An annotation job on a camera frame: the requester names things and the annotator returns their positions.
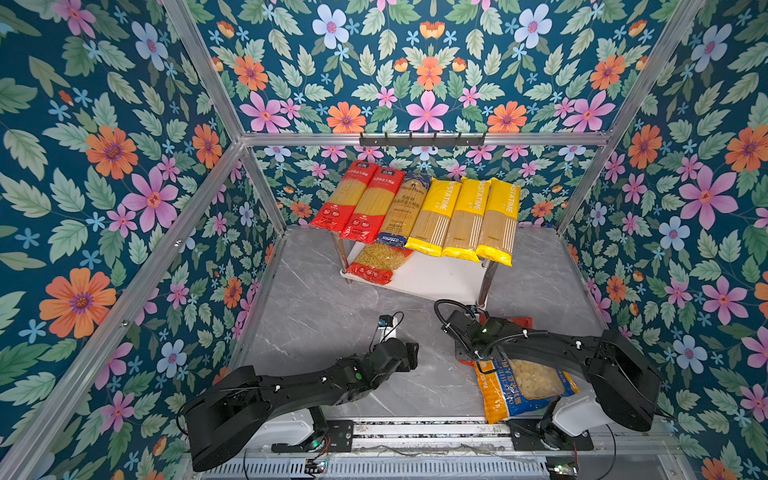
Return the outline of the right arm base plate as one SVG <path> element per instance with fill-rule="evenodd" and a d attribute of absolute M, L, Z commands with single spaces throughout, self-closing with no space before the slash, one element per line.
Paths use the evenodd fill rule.
<path fill-rule="evenodd" d="M 509 419 L 505 425 L 510 429 L 513 449 L 520 452 L 593 451 L 594 444 L 588 432 L 571 437 L 551 426 L 542 428 L 539 419 Z"/>

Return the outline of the yellow Pastatime spaghetti bag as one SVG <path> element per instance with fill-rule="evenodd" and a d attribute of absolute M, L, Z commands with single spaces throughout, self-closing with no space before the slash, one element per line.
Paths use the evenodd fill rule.
<path fill-rule="evenodd" d="M 432 179 L 405 248 L 440 257 L 462 184 Z"/>

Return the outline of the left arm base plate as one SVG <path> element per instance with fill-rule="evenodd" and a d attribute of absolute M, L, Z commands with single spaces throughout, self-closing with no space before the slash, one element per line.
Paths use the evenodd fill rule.
<path fill-rule="evenodd" d="M 355 423 L 352 420 L 330 420 L 319 427 L 303 441 L 295 445 L 273 444 L 272 453 L 317 453 L 352 451 Z"/>

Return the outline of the red spaghetti bag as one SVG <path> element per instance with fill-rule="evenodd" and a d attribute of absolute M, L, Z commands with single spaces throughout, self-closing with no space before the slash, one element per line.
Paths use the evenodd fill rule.
<path fill-rule="evenodd" d="M 404 178 L 405 173 L 401 170 L 379 169 L 341 231 L 341 238 L 372 244 Z"/>
<path fill-rule="evenodd" d="M 355 161 L 347 169 L 339 185 L 319 209 L 310 225 L 340 233 L 379 169 L 380 167 L 375 163 Z"/>

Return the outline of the amber blue spaghetti bag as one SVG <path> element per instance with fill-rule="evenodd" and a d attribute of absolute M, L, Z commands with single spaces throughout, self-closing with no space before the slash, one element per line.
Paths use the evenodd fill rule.
<path fill-rule="evenodd" d="M 408 173 L 384 218 L 376 244 L 403 249 L 421 211 L 432 178 Z"/>

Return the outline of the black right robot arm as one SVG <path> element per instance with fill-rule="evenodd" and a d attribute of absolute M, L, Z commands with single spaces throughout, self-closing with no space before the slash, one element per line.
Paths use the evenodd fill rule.
<path fill-rule="evenodd" d="M 660 414 L 657 404 L 661 377 L 649 359 L 613 330 L 599 336 L 573 336 L 524 328 L 507 319 L 480 322 L 461 305 L 445 318 L 442 330 L 472 361 L 523 360 L 583 379 L 594 392 L 594 403 L 605 423 L 647 432 Z"/>

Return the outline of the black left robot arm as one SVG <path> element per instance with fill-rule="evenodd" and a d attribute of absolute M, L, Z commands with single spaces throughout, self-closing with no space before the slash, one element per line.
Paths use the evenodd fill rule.
<path fill-rule="evenodd" d="M 250 365 L 234 370 L 179 411 L 192 469 L 205 472 L 231 460 L 262 425 L 281 415 L 366 397 L 393 374 L 416 369 L 418 351 L 415 342 L 390 338 L 364 356 L 343 357 L 315 372 L 258 375 Z"/>

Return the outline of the red macaroni bag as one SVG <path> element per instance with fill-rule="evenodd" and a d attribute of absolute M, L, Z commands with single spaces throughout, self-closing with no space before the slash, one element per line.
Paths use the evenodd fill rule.
<path fill-rule="evenodd" d="M 382 244 L 366 245 L 349 265 L 347 272 L 369 283 L 389 284 L 396 270 L 413 254 L 412 250 Z"/>

